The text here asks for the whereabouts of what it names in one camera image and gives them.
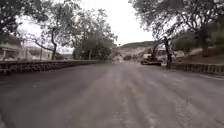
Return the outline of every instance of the asphalt road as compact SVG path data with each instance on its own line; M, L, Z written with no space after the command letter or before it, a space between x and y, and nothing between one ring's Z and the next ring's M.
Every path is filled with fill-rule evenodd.
M8 128L224 128L224 80L139 64L0 78Z

